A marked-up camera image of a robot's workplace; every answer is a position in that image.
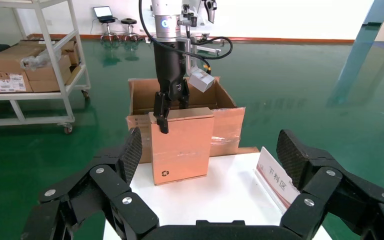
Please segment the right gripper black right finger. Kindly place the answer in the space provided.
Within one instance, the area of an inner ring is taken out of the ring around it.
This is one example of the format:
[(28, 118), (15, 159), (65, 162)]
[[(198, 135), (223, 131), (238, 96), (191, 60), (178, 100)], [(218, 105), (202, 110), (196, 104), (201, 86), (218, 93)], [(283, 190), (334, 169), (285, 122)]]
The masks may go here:
[(291, 130), (279, 132), (276, 153), (299, 191), (280, 226), (312, 239), (327, 214), (362, 240), (384, 240), (384, 188), (354, 175), (326, 150), (303, 144)]

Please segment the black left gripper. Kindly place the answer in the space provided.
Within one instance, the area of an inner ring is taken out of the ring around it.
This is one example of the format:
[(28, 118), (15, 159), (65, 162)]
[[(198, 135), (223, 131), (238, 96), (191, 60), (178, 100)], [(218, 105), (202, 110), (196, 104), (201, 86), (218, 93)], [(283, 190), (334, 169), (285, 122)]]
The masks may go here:
[(171, 100), (179, 101), (179, 109), (189, 107), (190, 90), (186, 74), (186, 57), (180, 51), (185, 50), (182, 41), (153, 43), (154, 59), (159, 91), (155, 93), (153, 116), (160, 132), (169, 133), (168, 115)]

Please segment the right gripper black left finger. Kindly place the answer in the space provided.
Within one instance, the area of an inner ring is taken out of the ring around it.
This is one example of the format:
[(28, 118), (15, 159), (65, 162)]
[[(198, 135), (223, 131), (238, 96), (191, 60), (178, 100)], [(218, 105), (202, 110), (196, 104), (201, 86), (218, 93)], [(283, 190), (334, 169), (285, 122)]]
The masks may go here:
[(42, 191), (22, 240), (71, 240), (83, 222), (102, 212), (123, 240), (141, 240), (160, 225), (130, 184), (142, 157), (142, 136), (131, 128), (121, 145), (102, 150), (82, 170)]

